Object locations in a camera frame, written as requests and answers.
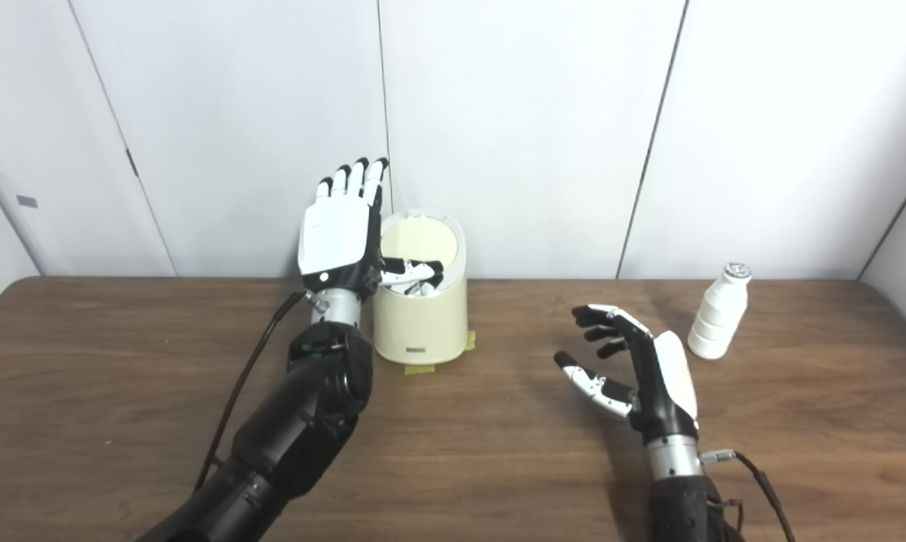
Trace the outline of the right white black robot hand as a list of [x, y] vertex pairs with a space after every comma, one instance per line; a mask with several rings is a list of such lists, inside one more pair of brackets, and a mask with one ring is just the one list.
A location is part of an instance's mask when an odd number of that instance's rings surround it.
[[630, 356], [636, 385], [626, 385], [582, 366], [566, 351], [554, 361], [594, 404], [628, 419], [645, 445], [674, 436], [698, 440], [698, 405], [683, 344], [671, 330], [659, 336], [618, 306], [587, 304], [571, 309], [584, 339], [601, 342], [599, 359]]

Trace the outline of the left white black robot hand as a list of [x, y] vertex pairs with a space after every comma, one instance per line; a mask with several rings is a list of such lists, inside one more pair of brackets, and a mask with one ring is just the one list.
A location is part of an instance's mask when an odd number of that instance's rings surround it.
[[349, 291], [360, 301], [380, 285], [436, 288], [444, 277], [438, 260], [384, 257], [380, 250], [385, 157], [358, 159], [326, 176], [306, 209], [299, 236], [297, 265], [308, 291]]

